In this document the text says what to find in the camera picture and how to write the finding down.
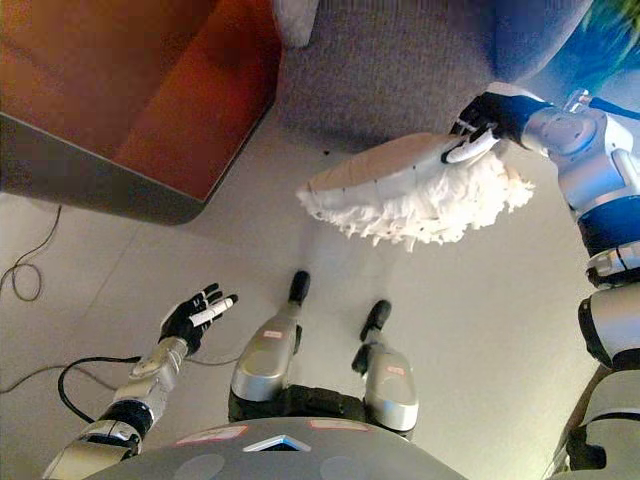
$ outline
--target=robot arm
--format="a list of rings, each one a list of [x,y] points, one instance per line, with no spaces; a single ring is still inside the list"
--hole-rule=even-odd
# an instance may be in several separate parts
[[[640,478],[640,162],[632,135],[588,108],[594,99],[587,93],[576,92],[564,109],[485,93],[453,131],[479,138],[491,130],[548,157],[590,256],[587,277],[599,291],[582,301],[578,318],[587,350],[613,373],[568,438],[571,469],[580,473],[553,478]]]
[[[80,480],[141,452],[142,441],[164,413],[184,359],[197,352],[204,332],[238,297],[222,299],[213,284],[169,312],[158,344],[140,360],[100,418],[49,465],[44,479]]]

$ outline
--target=pink label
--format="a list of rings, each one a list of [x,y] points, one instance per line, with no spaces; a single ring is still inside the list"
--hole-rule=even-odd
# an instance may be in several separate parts
[[[247,425],[234,425],[232,427],[212,428],[205,430],[204,432],[194,433],[188,437],[183,438],[176,442],[176,445],[187,445],[190,443],[206,443],[206,442],[221,442],[224,440],[231,440],[239,435],[242,435],[245,430],[249,428]]]
[[[387,372],[395,373],[396,375],[400,375],[400,376],[404,377],[404,368],[402,368],[402,367],[394,367],[392,365],[389,365],[387,367]]]
[[[368,432],[369,427],[362,423],[352,422],[351,420],[330,420],[328,418],[320,418],[310,420],[311,428],[318,430],[356,430],[359,432]]]
[[[277,338],[280,340],[282,338],[282,332],[278,332],[277,330],[265,330],[262,336],[264,338]]]

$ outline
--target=wooden cabinet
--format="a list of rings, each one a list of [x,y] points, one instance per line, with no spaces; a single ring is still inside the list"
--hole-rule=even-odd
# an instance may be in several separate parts
[[[2,29],[12,193],[187,221],[275,94],[269,0],[4,0]]]

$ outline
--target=gray cushion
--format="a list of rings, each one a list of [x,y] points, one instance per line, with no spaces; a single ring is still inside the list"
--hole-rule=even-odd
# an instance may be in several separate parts
[[[300,48],[309,43],[318,0],[273,0],[273,14],[288,48]]]
[[[540,71],[571,36],[592,0],[498,0],[496,69],[515,82]]]
[[[446,133],[495,79],[494,28],[489,0],[321,1],[310,44],[284,55],[279,115],[356,148]]]

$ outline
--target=robot leg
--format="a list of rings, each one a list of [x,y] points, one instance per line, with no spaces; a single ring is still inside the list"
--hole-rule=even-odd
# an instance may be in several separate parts
[[[302,335],[298,319],[309,283],[307,272],[296,273],[288,302],[253,335],[233,372],[231,397],[269,402],[286,388],[289,364]]]
[[[362,329],[363,341],[352,368],[366,375],[364,402],[371,423],[404,437],[410,436],[418,419],[418,395],[409,361],[390,348],[382,335],[391,304],[378,302]]]

